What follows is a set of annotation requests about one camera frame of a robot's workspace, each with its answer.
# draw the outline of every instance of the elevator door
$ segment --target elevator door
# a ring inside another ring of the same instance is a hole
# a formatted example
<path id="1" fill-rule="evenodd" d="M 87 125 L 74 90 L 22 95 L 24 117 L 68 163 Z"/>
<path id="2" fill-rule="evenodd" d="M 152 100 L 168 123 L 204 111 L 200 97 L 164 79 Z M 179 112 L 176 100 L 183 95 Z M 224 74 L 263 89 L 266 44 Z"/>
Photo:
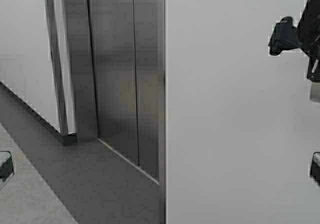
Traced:
<path id="1" fill-rule="evenodd" d="M 89 0 L 99 136 L 139 164 L 132 0 Z"/>
<path id="2" fill-rule="evenodd" d="M 88 1 L 99 136 L 157 178 L 157 0 Z"/>

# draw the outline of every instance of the gray floor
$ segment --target gray floor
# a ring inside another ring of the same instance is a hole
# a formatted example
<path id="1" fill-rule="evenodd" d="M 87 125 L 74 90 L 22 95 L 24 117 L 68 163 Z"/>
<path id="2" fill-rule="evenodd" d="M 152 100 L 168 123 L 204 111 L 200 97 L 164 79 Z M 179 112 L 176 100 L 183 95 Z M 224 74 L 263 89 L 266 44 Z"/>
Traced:
<path id="1" fill-rule="evenodd" d="M 0 150 L 11 151 L 15 168 L 0 191 L 0 223 L 77 223 L 1 124 Z"/>
<path id="2" fill-rule="evenodd" d="M 0 110 L 2 125 L 79 224 L 158 224 L 158 185 L 105 145 L 63 147 L 1 88 Z"/>

